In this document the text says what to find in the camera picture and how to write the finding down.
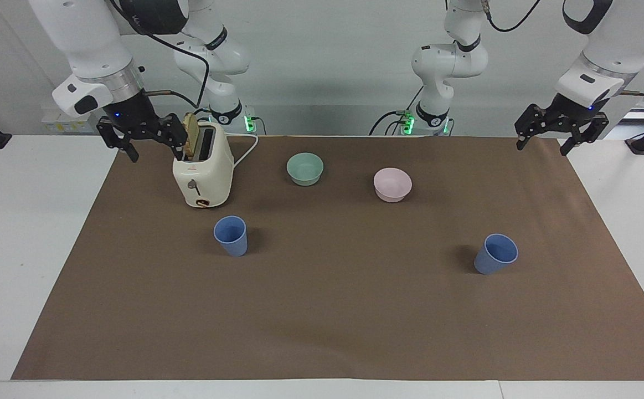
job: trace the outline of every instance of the cup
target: cup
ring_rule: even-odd
[[[311,152],[300,152],[287,161],[287,173],[297,185],[313,185],[319,181],[324,162]]]
[[[373,176],[373,187],[378,198],[385,202],[398,202],[408,195],[413,188],[413,181],[406,172],[386,167]]]
[[[504,234],[490,234],[474,259],[474,268],[482,274],[492,274],[514,263],[519,258],[519,248]]]
[[[248,228],[243,219],[226,216],[216,222],[213,237],[231,256],[243,256],[248,250]]]

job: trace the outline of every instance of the pink bowl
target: pink bowl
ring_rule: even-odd
[[[395,167],[378,170],[373,176],[373,186],[378,198],[385,202],[398,202],[413,188],[413,181],[406,172]]]

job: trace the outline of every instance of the blue object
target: blue object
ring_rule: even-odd
[[[504,234],[492,234],[484,240],[482,249],[474,259],[474,268],[482,274],[492,274],[514,263],[519,257],[519,248]]]
[[[243,256],[248,250],[248,228],[243,219],[226,216],[213,227],[213,237],[231,256]]]

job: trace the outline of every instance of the green light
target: green light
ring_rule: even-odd
[[[255,131],[255,122],[251,121],[247,115],[244,115],[243,119],[245,120],[245,129],[248,133]]]
[[[413,125],[415,125],[415,118],[410,113],[405,114],[408,118],[403,126],[403,134],[413,134]]]

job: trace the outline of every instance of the white table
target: white table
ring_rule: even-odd
[[[0,397],[644,397],[628,381],[8,381],[114,156],[93,136],[14,136],[0,150]],[[569,159],[644,290],[644,157],[598,141]]]

